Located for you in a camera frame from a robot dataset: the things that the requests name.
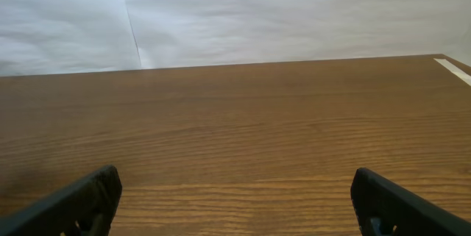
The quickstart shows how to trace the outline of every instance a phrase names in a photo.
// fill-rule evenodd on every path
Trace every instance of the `white tape strip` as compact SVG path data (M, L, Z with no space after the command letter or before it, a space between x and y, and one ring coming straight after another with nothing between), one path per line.
M447 68L449 71L451 71L452 74L455 74L459 79L462 79L464 82L466 82L468 85L471 85L471 76L466 74L464 71L462 71L460 68L454 66L451 64L451 62L445 60L445 59L435 59L438 63L442 64L443 67Z

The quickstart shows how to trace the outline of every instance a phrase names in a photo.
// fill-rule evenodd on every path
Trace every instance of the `white wall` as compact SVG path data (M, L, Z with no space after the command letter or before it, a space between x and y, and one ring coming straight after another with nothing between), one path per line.
M2 76L471 54L471 0L0 0L0 18Z

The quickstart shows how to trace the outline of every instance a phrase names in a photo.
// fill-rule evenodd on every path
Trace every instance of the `table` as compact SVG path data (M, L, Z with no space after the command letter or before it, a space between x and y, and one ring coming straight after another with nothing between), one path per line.
M471 87L434 58L0 78L0 214L113 164L112 236L360 235L368 167L471 221Z

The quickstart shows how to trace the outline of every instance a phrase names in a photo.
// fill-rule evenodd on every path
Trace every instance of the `brown wooden surface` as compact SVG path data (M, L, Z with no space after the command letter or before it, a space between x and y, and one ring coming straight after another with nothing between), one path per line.
M471 221L471 87L428 55L0 78L0 214L104 164L111 235L359 235L368 167Z

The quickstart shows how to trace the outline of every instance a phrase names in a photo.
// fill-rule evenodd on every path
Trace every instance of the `wood grain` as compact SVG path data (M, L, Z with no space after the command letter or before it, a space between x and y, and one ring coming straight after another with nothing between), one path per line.
M111 235L360 235L368 167L471 221L444 55L0 78L0 214L114 164Z

